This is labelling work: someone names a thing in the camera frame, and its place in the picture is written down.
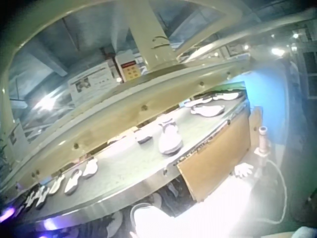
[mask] wooden panel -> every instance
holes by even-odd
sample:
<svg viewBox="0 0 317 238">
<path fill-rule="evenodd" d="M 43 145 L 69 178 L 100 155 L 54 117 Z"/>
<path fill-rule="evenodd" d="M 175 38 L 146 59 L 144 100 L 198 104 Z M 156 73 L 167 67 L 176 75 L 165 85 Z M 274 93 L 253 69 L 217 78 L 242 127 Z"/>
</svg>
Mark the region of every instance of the wooden panel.
<svg viewBox="0 0 317 238">
<path fill-rule="evenodd" d="M 203 201 L 226 179 L 250 148 L 248 109 L 198 153 L 177 166 L 194 200 Z"/>
<path fill-rule="evenodd" d="M 249 116 L 250 140 L 252 147 L 259 146 L 259 128 L 262 126 L 263 108 L 255 106 Z"/>
</svg>

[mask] factory machine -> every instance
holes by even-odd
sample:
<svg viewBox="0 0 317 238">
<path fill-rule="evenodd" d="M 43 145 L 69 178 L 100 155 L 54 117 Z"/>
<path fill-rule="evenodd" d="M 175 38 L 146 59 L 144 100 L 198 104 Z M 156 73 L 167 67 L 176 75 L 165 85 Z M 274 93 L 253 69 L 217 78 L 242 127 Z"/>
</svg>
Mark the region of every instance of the factory machine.
<svg viewBox="0 0 317 238">
<path fill-rule="evenodd" d="M 12 56 L 52 22 L 99 2 L 38 2 L 12 22 L 1 47 L 5 143 L 19 143 L 19 125 L 5 93 Z M 198 217 L 201 204 L 208 201 L 213 204 L 209 214 L 221 212 L 231 218 L 207 217 L 218 227 L 217 234 L 227 235 L 239 222 L 253 187 L 269 177 L 283 191 L 281 219 L 257 219 L 280 223 L 287 203 L 279 167 L 287 138 L 289 68 L 278 58 L 261 65 L 251 53 L 192 61 L 252 30 L 198 50 L 188 62 L 181 60 L 178 56 L 210 35 L 212 28 L 174 51 L 148 2 L 132 2 L 122 1 L 123 9 L 148 73 L 129 80 L 124 69 L 134 64 L 121 64 L 124 82 L 80 102 L 15 158 L 18 163 L 9 167 L 0 185 L 3 222 L 14 223 L 23 237 L 99 237 L 100 227 L 106 230 L 103 237 L 127 237 L 125 232 L 136 232 L 132 216 L 139 204 L 151 204 L 184 224 L 184 217 Z M 194 2 L 226 12 L 223 26 L 241 17 L 221 1 Z M 299 15 L 258 28 L 265 32 L 300 20 Z M 70 84 L 76 93 L 93 84 L 90 75 L 81 74 Z M 8 160 L 14 157 L 12 148 L 4 149 Z"/>
</svg>

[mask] metal pole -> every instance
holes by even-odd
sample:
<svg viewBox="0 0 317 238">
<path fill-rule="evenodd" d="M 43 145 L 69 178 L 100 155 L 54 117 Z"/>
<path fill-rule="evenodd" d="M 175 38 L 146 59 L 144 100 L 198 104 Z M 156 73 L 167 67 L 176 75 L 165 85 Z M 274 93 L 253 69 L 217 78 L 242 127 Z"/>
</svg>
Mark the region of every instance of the metal pole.
<svg viewBox="0 0 317 238">
<path fill-rule="evenodd" d="M 127 22 L 148 71 L 178 64 L 148 0 L 121 0 Z"/>
</svg>

